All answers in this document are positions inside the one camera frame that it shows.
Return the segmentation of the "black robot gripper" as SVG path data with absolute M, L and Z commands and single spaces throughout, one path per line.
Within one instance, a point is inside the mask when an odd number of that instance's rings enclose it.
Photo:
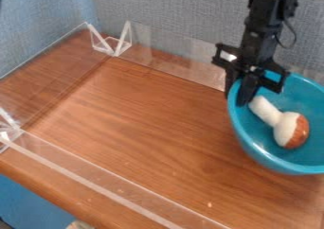
M 248 13 L 238 47 L 215 44 L 211 63 L 224 70 L 224 94 L 240 79 L 236 105 L 242 107 L 259 87 L 279 93 L 289 72 L 272 60 L 283 26 L 289 25 L 290 0 L 247 0 Z

